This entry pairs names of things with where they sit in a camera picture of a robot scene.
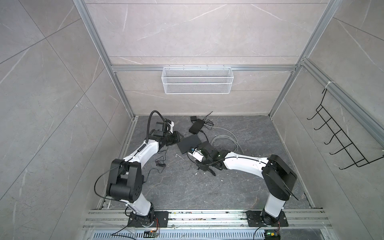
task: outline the wire rack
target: wire rack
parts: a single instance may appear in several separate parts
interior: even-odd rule
[[[363,155],[363,154],[360,152],[360,150],[356,147],[356,145],[353,143],[353,141],[348,137],[348,135],[344,132],[344,130],[340,127],[340,125],[335,121],[335,119],[333,119],[333,117],[329,114],[329,112],[328,112],[328,111],[324,108],[324,106],[322,105],[326,93],[327,93],[327,89],[324,89],[323,92],[322,92],[322,94],[323,94],[323,98],[321,99],[321,103],[320,103],[320,105],[316,108],[316,114],[313,115],[313,117],[311,117],[311,118],[307,118],[307,119],[308,119],[308,120],[312,120],[316,115],[319,115],[319,116],[321,117],[321,119],[324,121],[324,124],[321,125],[321,127],[317,128],[317,129],[314,128],[314,130],[319,130],[319,129],[321,129],[323,126],[326,125],[326,126],[331,130],[331,132],[333,133],[333,135],[332,135],[330,141],[329,141],[328,143],[325,143],[325,142],[324,142],[324,144],[328,145],[328,144],[331,143],[331,141],[333,140],[333,138],[336,138],[336,139],[338,140],[338,142],[339,142],[339,143],[341,144],[341,146],[342,146],[342,149],[338,150],[338,151],[335,152],[335,153],[329,153],[329,154],[331,154],[331,155],[335,155],[335,154],[341,152],[342,150],[345,150],[345,152],[348,154],[348,156],[349,156],[349,157],[351,158],[351,160],[353,161],[353,164],[351,164],[351,165],[349,165],[349,166],[347,166],[347,167],[344,167],[344,168],[340,168],[340,167],[339,167],[339,169],[341,169],[341,170],[343,170],[343,169],[347,169],[347,168],[349,168],[349,167],[352,167],[353,165],[356,165],[357,167],[362,167],[362,166],[365,166],[365,165],[367,165],[367,164],[370,164],[370,163],[372,163],[372,162],[374,162],[374,161],[377,161],[377,160],[379,160],[379,159],[384,158],[384,155],[383,155],[382,157],[379,157],[379,158],[377,158],[377,159],[375,159],[375,160],[368,161],[368,160],[366,159],[366,157],[364,157],[364,155]],[[328,119],[328,120],[325,120],[325,119],[324,119],[324,116],[322,116],[322,115],[320,114],[320,111],[321,111],[321,110],[324,110],[324,111],[328,114],[328,116],[329,116],[329,119]],[[329,124],[328,124],[328,123],[331,123],[332,121],[333,121],[333,122],[336,124],[336,126],[338,127],[336,130],[333,130],[333,129],[329,126]],[[340,141],[340,137],[341,137],[342,134],[343,134],[343,136],[347,137],[347,139],[348,139],[348,141],[349,141],[349,143],[348,143],[347,145],[345,145],[345,146],[344,146],[343,143]],[[361,159],[358,160],[358,161],[354,160],[354,158],[351,156],[351,153],[349,152],[349,150],[348,150],[347,147],[354,147],[354,148],[359,152],[359,154],[361,155],[361,157],[360,157]]]
[[[230,67],[165,67],[161,79],[166,94],[229,93]]]

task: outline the black hook rack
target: black hook rack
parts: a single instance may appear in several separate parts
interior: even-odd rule
[[[320,105],[316,108],[316,114],[313,115],[313,117],[311,117],[311,118],[307,118],[307,119],[308,119],[308,120],[312,120],[316,115],[319,115],[319,116],[321,117],[321,119],[324,121],[324,124],[321,125],[321,127],[319,127],[318,129],[316,129],[316,128],[313,128],[313,129],[314,129],[314,130],[319,130],[319,129],[321,129],[324,125],[327,125],[328,128],[329,128],[329,129],[331,130],[331,132],[333,133],[331,140],[330,140],[328,143],[325,143],[325,142],[324,142],[324,144],[326,144],[326,145],[330,144],[331,141],[333,140],[333,138],[336,137],[336,139],[339,141],[339,143],[340,143],[341,146],[343,147],[343,148],[340,149],[339,151],[337,151],[337,152],[335,152],[335,153],[329,153],[329,154],[331,154],[331,155],[335,155],[335,154],[341,152],[342,150],[345,150],[345,151],[347,152],[348,156],[352,159],[353,164],[351,164],[351,165],[349,165],[349,166],[347,166],[347,167],[344,167],[344,168],[339,168],[339,169],[341,169],[341,170],[343,170],[343,169],[347,169],[347,168],[349,168],[349,167],[352,167],[353,165],[356,165],[357,167],[362,167],[362,166],[365,166],[365,165],[367,165],[367,164],[370,164],[370,163],[372,163],[372,162],[374,162],[374,161],[377,161],[377,160],[379,160],[379,159],[384,158],[384,155],[383,155],[382,157],[379,157],[379,158],[377,158],[377,159],[372,160],[372,161],[369,162],[369,161],[364,157],[364,155],[363,155],[363,154],[360,152],[360,150],[356,147],[356,145],[355,145],[355,144],[353,143],[353,141],[349,138],[349,136],[344,132],[344,130],[340,127],[340,125],[335,121],[335,119],[333,119],[333,117],[329,114],[329,112],[328,112],[328,111],[324,108],[324,106],[322,105],[326,93],[327,93],[327,89],[325,88],[325,89],[322,91],[322,94],[324,94],[324,95],[323,95],[323,98],[321,99],[321,103],[320,103]],[[321,111],[322,109],[323,109],[323,110],[330,116],[330,118],[329,118],[328,120],[325,120],[324,117],[320,114],[320,111]],[[338,130],[338,131],[336,131],[336,132],[334,132],[334,131],[332,130],[332,128],[328,125],[328,122],[331,121],[331,120],[333,120],[333,122],[338,126],[338,128],[339,128],[340,130]],[[338,138],[338,136],[336,135],[336,134],[338,134],[339,132],[344,133],[344,135],[348,138],[348,140],[349,140],[351,143],[349,143],[348,145],[344,146],[344,145],[342,144],[342,142],[340,141],[340,139]],[[356,150],[361,154],[361,157],[362,157],[361,160],[359,160],[359,161],[355,161],[355,160],[353,159],[353,157],[351,156],[351,154],[348,152],[347,147],[349,147],[349,146],[351,146],[351,145],[352,145],[353,147],[355,147]]]

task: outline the robotic arm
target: robotic arm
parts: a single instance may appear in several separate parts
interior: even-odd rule
[[[154,222],[154,207],[141,193],[144,180],[141,169],[159,149],[176,144],[182,138],[177,131],[173,131],[172,121],[161,118],[163,122],[157,122],[156,128],[150,133],[147,129],[147,138],[139,148],[124,159],[112,161],[106,190],[108,196],[125,202],[145,227]],[[228,150],[217,151],[209,142],[201,143],[188,154],[195,158],[196,164],[203,171],[213,173],[209,168],[212,166],[219,170],[240,170],[263,178],[270,192],[262,211],[263,221],[266,225],[278,222],[285,202],[293,195],[292,189],[297,179],[296,174],[279,156],[272,154],[269,158],[258,158]]]

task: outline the floor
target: floor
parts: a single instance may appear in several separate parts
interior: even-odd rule
[[[191,135],[188,132],[192,125],[189,116],[164,117],[175,123],[174,130],[184,136]],[[209,116],[208,119],[215,126],[231,130],[237,136],[244,155],[263,157],[276,154],[291,166],[268,116]],[[151,129],[159,120],[158,116],[152,117]],[[145,139],[147,121],[147,116],[138,118],[127,154],[133,152]],[[229,134],[221,129],[205,129],[204,132],[210,140],[219,134]],[[199,133],[199,138],[205,141],[202,133]],[[218,149],[233,149],[233,143],[227,139],[218,139],[215,146]],[[154,160],[164,154],[155,154],[143,167],[142,173],[146,180],[151,168],[161,170],[156,167]],[[186,154],[180,153],[176,144],[169,146],[165,163],[167,165],[161,174],[156,170],[151,171],[142,190],[157,209],[262,209],[268,198],[269,192],[263,179],[241,171],[217,169],[214,169],[215,177],[209,172],[198,170]],[[286,202],[285,208],[310,208],[299,182],[296,182],[293,193],[299,200],[292,197]],[[124,209],[125,205],[112,202],[110,208]]]

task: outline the white zip tie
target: white zip tie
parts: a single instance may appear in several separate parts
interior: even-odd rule
[[[330,83],[336,83],[336,82],[328,81],[327,85],[325,85],[325,88],[327,88]]]

